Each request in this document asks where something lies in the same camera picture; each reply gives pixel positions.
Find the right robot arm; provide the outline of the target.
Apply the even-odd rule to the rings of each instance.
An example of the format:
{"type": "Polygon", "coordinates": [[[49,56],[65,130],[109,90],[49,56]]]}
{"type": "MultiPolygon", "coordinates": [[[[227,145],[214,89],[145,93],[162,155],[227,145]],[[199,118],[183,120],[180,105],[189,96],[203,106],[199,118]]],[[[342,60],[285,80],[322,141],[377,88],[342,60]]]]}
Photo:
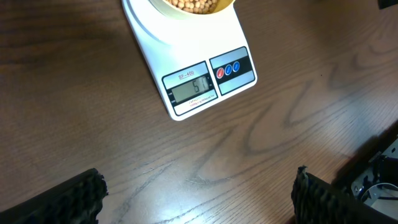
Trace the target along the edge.
{"type": "Polygon", "coordinates": [[[377,0],[377,4],[379,9],[385,9],[398,4],[398,0],[377,0]]]}

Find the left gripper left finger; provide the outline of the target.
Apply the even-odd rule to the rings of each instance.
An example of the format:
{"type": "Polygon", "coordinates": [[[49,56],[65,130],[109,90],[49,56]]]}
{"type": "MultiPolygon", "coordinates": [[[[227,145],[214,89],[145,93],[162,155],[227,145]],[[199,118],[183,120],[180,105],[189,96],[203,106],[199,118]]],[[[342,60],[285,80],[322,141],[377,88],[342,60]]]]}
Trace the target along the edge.
{"type": "Polygon", "coordinates": [[[104,176],[92,168],[1,212],[1,223],[97,224],[107,195],[104,176]]]}

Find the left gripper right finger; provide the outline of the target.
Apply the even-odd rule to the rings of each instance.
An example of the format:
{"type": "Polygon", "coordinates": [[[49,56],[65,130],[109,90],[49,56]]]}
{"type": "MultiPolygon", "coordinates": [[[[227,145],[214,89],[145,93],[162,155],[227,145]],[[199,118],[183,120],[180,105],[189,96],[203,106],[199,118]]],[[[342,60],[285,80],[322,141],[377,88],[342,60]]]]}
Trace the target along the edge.
{"type": "Polygon", "coordinates": [[[299,167],[291,199],[296,224],[397,224],[299,167]]]}

